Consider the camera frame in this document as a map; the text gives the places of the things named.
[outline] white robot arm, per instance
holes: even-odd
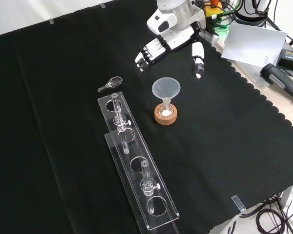
[[[158,9],[147,21],[147,25],[158,36],[140,48],[135,60],[137,67],[141,72],[147,72],[167,54],[196,41],[192,46],[192,72],[195,72],[193,75],[196,78],[200,78],[204,71],[204,50],[197,41],[196,34],[200,29],[206,28],[204,11],[190,0],[157,0],[157,6]]]

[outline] acrylic test tube rack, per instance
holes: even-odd
[[[121,92],[98,99],[105,139],[142,234],[179,233],[179,213]]]

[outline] funnel stem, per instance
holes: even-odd
[[[163,105],[165,106],[166,110],[169,110],[169,104],[170,104],[170,99],[169,98],[164,98],[163,99]]]

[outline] power adapter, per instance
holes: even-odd
[[[293,70],[293,51],[282,49],[278,65]]]

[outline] white paper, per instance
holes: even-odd
[[[286,36],[286,32],[233,23],[222,58],[259,67],[276,65]]]
[[[0,0],[0,35],[108,1]]]

